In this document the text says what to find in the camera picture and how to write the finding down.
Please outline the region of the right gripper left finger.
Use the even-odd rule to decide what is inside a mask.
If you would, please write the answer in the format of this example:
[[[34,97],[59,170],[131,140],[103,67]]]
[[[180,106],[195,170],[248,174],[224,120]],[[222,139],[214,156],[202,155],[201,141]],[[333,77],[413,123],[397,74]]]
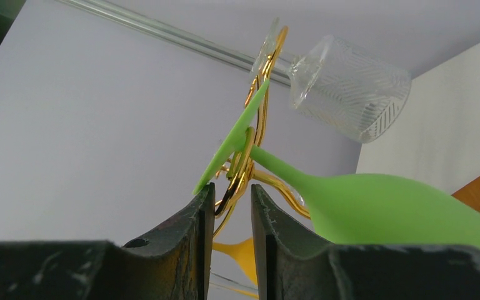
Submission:
[[[214,184],[124,246],[0,241],[0,299],[206,299]]]

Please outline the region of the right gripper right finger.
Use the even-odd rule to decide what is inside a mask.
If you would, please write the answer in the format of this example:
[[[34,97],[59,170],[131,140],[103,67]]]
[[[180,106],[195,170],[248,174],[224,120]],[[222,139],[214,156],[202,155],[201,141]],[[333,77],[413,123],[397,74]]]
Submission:
[[[251,220],[260,299],[480,299],[475,247],[334,244],[259,184]]]

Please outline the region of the orange plastic goblet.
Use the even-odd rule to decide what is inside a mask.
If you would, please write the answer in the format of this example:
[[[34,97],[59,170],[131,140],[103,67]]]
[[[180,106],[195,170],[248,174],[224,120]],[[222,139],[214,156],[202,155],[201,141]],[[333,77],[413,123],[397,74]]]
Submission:
[[[214,251],[226,254],[232,258],[244,275],[256,286],[258,285],[258,274],[254,253],[254,240],[252,237],[236,244],[223,244],[213,242]]]

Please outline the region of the green plastic goblet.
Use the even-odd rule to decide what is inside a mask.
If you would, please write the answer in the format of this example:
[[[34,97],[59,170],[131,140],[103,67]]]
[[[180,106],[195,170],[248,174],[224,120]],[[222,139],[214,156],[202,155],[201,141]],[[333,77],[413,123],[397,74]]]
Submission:
[[[480,213],[435,187],[390,174],[313,176],[259,146],[249,156],[302,196],[315,232],[328,241],[480,250]]]

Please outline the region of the gold wire wine glass rack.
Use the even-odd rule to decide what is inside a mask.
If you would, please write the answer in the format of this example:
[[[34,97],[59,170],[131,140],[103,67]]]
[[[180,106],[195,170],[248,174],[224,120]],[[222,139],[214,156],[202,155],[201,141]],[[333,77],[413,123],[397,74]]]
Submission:
[[[217,203],[216,216],[228,218],[237,199],[243,194],[249,180],[254,176],[254,163],[249,153],[253,146],[261,147],[266,127],[269,101],[269,78],[274,63],[279,56],[288,33],[287,27],[278,29],[272,26],[252,65],[251,90],[246,99],[246,107],[220,145],[209,166],[205,170],[198,187],[203,187],[213,176],[227,171],[229,187],[221,201]],[[267,170],[259,175],[260,181],[281,189],[287,201],[297,212],[310,220],[309,209],[303,197],[282,179]]]

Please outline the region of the clear short wine glass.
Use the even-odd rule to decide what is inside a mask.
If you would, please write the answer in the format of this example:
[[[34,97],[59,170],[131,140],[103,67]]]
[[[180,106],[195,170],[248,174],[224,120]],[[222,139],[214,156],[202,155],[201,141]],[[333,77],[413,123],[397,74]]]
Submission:
[[[403,109],[411,74],[327,35],[307,54],[280,52],[274,70],[290,81],[290,106],[359,143],[382,135]]]

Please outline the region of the clear stemmed wine glass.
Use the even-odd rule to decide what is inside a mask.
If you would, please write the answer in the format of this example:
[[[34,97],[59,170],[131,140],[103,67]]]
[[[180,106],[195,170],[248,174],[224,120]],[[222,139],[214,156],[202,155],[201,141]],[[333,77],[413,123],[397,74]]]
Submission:
[[[258,289],[254,286],[241,284],[235,280],[226,278],[213,271],[210,272],[209,284],[221,289],[227,289],[229,291],[242,294],[251,298],[258,298]]]

